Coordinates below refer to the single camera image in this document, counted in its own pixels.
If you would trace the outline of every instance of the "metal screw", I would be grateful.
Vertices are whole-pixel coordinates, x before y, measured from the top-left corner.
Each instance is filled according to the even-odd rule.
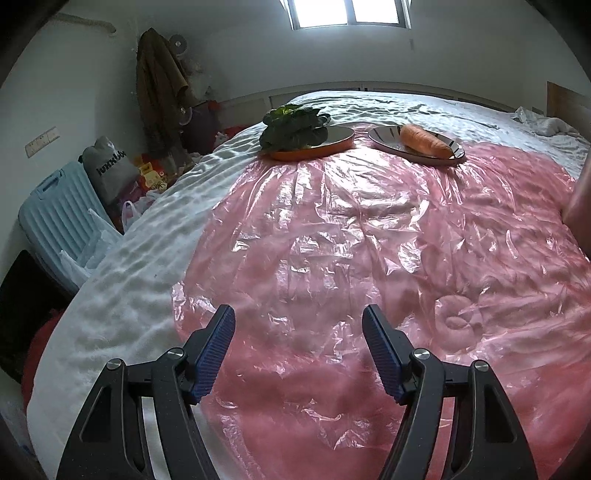
[[[122,363],[123,360],[121,358],[114,358],[113,360],[109,360],[107,362],[107,370],[117,370]]]
[[[171,348],[166,354],[171,358],[181,358],[184,355],[182,348]]]
[[[480,372],[488,372],[488,369],[490,367],[484,360],[477,360],[476,362],[474,362],[474,368],[476,368]]]
[[[429,350],[425,350],[424,348],[417,348],[413,352],[413,355],[419,360],[426,360],[431,356],[431,353],[429,352]]]

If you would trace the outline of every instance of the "carrot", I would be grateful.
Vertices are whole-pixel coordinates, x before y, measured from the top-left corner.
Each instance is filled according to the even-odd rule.
[[[453,156],[449,145],[418,125],[404,125],[400,129],[400,140],[404,145],[424,155],[447,160]]]

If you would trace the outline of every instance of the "gray plate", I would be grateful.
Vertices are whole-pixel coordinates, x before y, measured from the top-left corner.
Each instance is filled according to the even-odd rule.
[[[400,141],[400,128],[400,125],[377,127],[370,130],[369,137],[380,150],[393,153],[408,161],[420,163],[421,165],[428,165],[430,167],[451,167],[465,160],[466,152],[459,143],[453,141],[451,138],[447,138],[445,135],[429,132],[429,130],[427,131],[431,135],[435,135],[439,140],[445,142],[452,148],[453,157],[450,157],[448,160],[442,160],[441,158],[430,157],[419,153],[416,150],[407,147]]]

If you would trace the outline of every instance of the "white bedsheet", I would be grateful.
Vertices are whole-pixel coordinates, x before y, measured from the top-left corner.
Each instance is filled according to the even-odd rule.
[[[541,137],[507,113],[426,96],[371,92],[318,92],[297,103],[326,106],[334,124],[413,122],[459,141],[492,141],[548,154],[578,177],[589,143],[569,135]],[[180,341],[173,325],[171,288],[183,279],[211,208],[259,151],[259,124],[187,173],[128,232],[72,301],[43,354],[28,428],[50,479],[70,430],[104,364],[152,361]],[[221,478],[236,478],[226,452],[197,411],[204,441]],[[153,408],[145,408],[154,473],[167,479]]]

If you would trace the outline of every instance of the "window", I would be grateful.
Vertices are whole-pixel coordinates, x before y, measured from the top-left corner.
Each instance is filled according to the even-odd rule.
[[[294,30],[330,25],[395,25],[407,27],[405,8],[411,0],[287,1]]]

